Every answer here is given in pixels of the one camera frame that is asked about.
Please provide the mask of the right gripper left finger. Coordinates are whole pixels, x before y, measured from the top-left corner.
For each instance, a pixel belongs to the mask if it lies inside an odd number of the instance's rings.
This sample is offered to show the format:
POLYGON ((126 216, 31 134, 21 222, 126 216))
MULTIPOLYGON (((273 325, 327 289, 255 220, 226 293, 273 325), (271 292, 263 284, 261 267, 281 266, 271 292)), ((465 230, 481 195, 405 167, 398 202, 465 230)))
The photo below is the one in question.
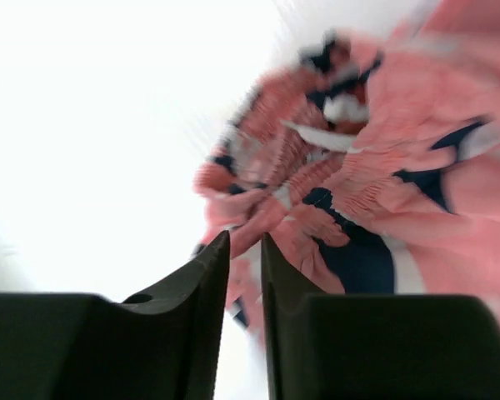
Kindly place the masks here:
POLYGON ((210 399, 230 237, 161 281, 110 302, 0 293, 0 399, 210 399))

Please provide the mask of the pink shark print shorts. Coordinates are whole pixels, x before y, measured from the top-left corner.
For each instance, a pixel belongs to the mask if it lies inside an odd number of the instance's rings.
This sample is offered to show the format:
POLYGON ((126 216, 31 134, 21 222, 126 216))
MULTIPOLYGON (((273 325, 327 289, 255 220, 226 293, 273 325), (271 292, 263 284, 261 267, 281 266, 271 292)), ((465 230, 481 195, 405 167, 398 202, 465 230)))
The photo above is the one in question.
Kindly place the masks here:
POLYGON ((195 190, 255 338, 264 235, 327 293, 467 294, 500 322, 500 1, 331 35, 257 85, 195 190))

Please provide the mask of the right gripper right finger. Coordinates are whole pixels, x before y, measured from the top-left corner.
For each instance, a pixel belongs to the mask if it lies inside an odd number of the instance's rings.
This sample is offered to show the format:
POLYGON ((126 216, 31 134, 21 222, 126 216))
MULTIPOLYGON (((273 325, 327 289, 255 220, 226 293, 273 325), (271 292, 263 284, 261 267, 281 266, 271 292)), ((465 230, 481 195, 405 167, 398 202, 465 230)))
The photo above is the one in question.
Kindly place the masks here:
POLYGON ((331 295, 262 239, 272 399, 500 399, 500 326, 475 297, 331 295))

